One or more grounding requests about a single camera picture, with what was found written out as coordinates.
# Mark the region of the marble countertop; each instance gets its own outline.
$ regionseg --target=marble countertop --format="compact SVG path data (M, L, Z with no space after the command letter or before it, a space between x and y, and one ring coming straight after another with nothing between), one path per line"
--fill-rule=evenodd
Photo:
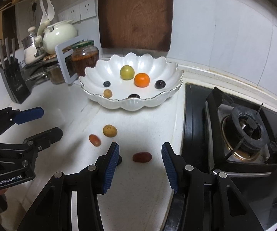
M22 104L11 103L13 109L25 110L40 106L44 116L22 125L14 125L0 136L0 142L22 143L27 137L53 127L63 130L62 139L38 153L36 178L9 188L7 199L20 202L28 210L32 202L57 171L77 173L94 164L107 152L111 142L117 142L123 162L116 168L111 188L98 195L104 230L160 230L163 225L172 190L161 158L161 146L170 142L180 153L184 127L185 87L162 105L135 112L108 110L89 100L78 85L53 85L45 82L33 89ZM106 124L114 125L114 138L103 135ZM88 136L95 134L101 146L93 146ZM149 163L135 163L133 154L147 151L153 156ZM76 194L73 194L72 226L78 230Z

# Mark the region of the green fruit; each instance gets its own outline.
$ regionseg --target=green fruit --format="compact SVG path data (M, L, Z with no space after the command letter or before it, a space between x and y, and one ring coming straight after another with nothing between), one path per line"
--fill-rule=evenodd
M120 70L120 77L123 80L131 80L134 78L134 69L129 66L125 65Z

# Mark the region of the knife block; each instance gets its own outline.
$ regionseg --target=knife block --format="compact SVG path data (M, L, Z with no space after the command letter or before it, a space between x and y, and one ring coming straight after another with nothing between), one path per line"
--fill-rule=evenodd
M10 60L11 64L9 60L5 61L5 69L0 64L0 72L11 100L21 104L30 95L30 90L22 77L18 59L10 57Z

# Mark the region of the bowl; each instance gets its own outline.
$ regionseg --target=bowl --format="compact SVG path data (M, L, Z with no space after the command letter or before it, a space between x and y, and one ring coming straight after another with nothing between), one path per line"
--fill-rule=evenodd
M133 67L135 75L148 74L149 86L139 88L135 86L134 79L127 81L121 79L120 69L124 65ZM155 59L149 54L138 57L134 53L129 53L125 57L113 55L108 61L98 60L94 68L85 68L85 76L80 76L79 80L87 97L103 107L135 111L144 106L158 106L179 90L184 72L177 68L177 63L168 63L165 57ZM157 80L164 80L166 86L157 89L155 87ZM104 87L105 81L110 82L109 87ZM105 89L112 91L112 97L103 96ZM137 94L140 98L128 98L131 94Z

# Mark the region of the black glass stovetop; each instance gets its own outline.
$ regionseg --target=black glass stovetop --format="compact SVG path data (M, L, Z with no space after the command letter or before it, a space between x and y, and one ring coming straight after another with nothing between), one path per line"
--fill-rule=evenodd
M211 91L210 88L186 84L184 140L181 154L187 164L195 166L204 173L209 173L205 101ZM249 103L244 99L229 96L233 100ZM262 110L277 142L277 113L265 107ZM277 170L268 177L232 178L232 180L250 204L264 230L277 223ZM164 226L165 231L177 230L183 202L183 195L173 195ZM209 230L208 194L205 195L205 205L204 230Z

